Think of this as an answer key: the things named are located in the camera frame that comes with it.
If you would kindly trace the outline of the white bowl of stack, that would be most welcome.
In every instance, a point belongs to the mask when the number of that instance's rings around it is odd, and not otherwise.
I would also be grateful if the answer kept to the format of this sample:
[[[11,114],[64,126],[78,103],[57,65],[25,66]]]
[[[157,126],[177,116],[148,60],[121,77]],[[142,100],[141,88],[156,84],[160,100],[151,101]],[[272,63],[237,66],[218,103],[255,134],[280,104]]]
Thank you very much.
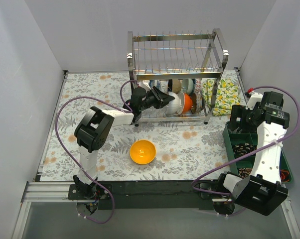
[[[168,95],[174,97],[174,100],[172,100],[168,103],[168,105],[166,106],[165,113],[167,115],[173,115],[173,114],[178,113],[178,111],[180,110],[181,100],[180,100],[179,96],[174,92],[168,92]]]

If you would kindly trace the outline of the blue white floral bowl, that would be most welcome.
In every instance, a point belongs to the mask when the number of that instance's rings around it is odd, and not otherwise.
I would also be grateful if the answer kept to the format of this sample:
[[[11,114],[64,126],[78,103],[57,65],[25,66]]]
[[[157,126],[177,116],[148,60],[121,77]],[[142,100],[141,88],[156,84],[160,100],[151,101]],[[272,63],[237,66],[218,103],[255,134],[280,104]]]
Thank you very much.
[[[150,90],[152,90],[153,87],[155,87],[155,88],[157,88],[158,90],[161,91],[161,82],[160,82],[160,80],[149,80],[148,85],[149,85]]]

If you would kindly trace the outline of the black glossy bowl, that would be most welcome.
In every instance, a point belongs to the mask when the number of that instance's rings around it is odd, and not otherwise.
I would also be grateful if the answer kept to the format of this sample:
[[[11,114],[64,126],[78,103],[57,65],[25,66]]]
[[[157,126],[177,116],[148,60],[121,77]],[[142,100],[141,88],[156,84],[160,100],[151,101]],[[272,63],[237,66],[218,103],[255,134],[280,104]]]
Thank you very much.
[[[181,81],[179,79],[168,80],[167,91],[179,94],[181,91]]]

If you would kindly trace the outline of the orange white bowl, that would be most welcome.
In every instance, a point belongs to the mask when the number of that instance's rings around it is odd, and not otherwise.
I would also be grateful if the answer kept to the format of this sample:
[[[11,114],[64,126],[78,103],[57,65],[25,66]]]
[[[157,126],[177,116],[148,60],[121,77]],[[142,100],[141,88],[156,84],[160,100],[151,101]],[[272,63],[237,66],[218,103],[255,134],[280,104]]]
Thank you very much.
[[[177,113],[179,115],[182,115],[182,114],[185,114],[188,111],[190,111],[190,109],[192,107],[192,99],[186,93],[180,93],[178,96],[180,98],[180,109]]]

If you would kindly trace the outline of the celadon green bowl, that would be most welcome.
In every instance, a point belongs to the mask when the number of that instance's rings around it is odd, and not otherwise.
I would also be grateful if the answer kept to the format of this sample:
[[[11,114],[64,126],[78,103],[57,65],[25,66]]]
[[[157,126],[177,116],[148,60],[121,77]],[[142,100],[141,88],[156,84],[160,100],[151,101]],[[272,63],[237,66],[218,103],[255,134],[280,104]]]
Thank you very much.
[[[181,92],[191,95],[195,89],[195,79],[183,79],[181,82]]]

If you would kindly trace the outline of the beige top bowl of stack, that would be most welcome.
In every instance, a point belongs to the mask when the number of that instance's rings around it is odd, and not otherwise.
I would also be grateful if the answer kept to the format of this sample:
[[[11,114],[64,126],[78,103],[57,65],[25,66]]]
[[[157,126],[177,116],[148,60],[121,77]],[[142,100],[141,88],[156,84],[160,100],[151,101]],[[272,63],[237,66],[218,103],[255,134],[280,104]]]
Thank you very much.
[[[192,100],[191,113],[200,113],[204,108],[204,98],[200,93],[192,93],[190,97]]]

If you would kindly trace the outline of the blue patterned bowl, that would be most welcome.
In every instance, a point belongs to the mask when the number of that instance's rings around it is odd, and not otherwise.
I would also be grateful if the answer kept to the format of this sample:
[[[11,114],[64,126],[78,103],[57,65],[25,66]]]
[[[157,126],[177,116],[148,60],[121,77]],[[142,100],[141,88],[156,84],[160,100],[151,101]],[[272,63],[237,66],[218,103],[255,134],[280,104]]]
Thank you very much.
[[[201,79],[195,79],[195,84],[194,84],[194,93],[200,94],[202,91],[202,82]]]

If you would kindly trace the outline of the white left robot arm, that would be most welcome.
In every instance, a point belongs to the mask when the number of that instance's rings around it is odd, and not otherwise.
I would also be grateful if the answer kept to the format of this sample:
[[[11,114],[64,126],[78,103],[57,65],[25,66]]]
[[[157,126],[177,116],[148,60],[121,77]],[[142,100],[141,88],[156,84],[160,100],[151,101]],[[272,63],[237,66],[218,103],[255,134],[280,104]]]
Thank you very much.
[[[74,133],[80,151],[81,169],[73,180],[78,192],[85,199],[92,199],[96,195],[97,188],[93,180],[97,179],[98,150],[105,144],[111,128],[134,124],[140,119],[142,111],[151,107],[162,109],[173,100],[174,96],[160,91],[157,87],[152,87],[149,91],[137,87],[126,101],[126,109],[131,108],[131,113],[124,110],[101,110],[97,107],[88,110]]]

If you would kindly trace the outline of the stainless steel dish rack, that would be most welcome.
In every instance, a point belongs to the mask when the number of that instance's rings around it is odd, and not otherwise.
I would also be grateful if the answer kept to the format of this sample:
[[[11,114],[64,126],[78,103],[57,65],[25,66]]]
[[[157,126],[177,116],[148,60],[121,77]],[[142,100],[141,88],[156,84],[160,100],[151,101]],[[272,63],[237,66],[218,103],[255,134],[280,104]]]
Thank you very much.
[[[197,114],[181,116],[150,115],[143,113],[140,120],[201,120],[208,124],[215,109],[218,85],[226,68],[229,51],[220,28],[211,33],[155,33],[134,35],[128,32],[128,72],[134,90],[149,81],[173,79],[213,79],[212,96]]]

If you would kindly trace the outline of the lemon print folded cloth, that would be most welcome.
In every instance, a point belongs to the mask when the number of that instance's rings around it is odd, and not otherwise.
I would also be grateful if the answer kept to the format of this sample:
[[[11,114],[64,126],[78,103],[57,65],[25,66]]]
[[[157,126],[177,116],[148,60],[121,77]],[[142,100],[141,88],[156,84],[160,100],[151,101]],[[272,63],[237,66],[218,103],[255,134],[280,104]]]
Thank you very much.
[[[214,79],[202,80],[202,94],[210,107]],[[221,78],[217,94],[213,116],[226,116],[231,114],[232,106],[240,105],[238,86],[230,78]]]

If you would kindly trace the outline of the black floral rolled tie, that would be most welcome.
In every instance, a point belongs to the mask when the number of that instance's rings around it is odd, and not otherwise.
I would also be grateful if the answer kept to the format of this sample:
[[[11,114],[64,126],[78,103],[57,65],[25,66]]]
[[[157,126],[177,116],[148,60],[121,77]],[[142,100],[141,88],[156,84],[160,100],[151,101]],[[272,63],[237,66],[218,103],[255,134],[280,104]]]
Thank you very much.
[[[254,145],[249,143],[240,143],[233,146],[233,153],[235,157],[246,155],[255,150]]]

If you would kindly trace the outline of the yellow bottom bowl of stack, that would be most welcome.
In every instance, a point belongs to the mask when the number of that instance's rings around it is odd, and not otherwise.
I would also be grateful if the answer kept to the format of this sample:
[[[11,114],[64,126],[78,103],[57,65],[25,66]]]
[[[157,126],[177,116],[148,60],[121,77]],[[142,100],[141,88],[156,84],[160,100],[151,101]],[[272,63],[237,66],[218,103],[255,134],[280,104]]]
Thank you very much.
[[[151,163],[156,156],[155,145],[148,140],[138,140],[130,148],[131,160],[139,165]]]

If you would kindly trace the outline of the floral patterned table mat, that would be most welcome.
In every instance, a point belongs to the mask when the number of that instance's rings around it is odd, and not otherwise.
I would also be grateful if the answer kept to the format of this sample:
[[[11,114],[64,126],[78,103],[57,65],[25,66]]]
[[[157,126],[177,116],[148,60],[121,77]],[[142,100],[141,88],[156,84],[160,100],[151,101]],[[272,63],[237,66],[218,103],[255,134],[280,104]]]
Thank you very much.
[[[40,180],[71,181],[78,173],[75,160],[79,148],[75,128],[87,110],[108,104],[120,107],[131,89],[125,85],[126,72],[70,74],[64,84],[59,109],[58,130],[53,131],[43,163]],[[97,155],[98,179],[192,180],[225,163],[228,158],[222,136],[228,116],[201,121],[145,122],[111,129]],[[147,165],[135,164],[130,148],[137,140],[149,140],[156,147],[156,157]]]

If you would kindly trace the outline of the black pink rolled tie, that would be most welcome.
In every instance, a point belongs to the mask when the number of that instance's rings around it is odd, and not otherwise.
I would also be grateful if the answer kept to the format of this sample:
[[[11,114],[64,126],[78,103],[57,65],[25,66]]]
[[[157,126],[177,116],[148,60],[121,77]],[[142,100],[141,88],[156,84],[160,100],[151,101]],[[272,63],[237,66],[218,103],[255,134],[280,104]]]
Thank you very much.
[[[250,175],[252,168],[238,168],[238,174],[241,178],[246,178]]]

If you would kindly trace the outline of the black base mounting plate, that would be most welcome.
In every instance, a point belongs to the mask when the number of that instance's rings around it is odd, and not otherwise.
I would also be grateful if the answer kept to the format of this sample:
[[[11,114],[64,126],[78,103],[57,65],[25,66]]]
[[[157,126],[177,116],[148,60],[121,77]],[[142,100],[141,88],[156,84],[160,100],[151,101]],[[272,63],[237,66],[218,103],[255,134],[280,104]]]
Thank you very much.
[[[197,192],[189,180],[103,181],[102,186],[84,187],[71,182],[40,182],[30,184],[28,190],[35,201],[91,203],[99,210],[191,208],[221,214],[235,210],[230,199]]]

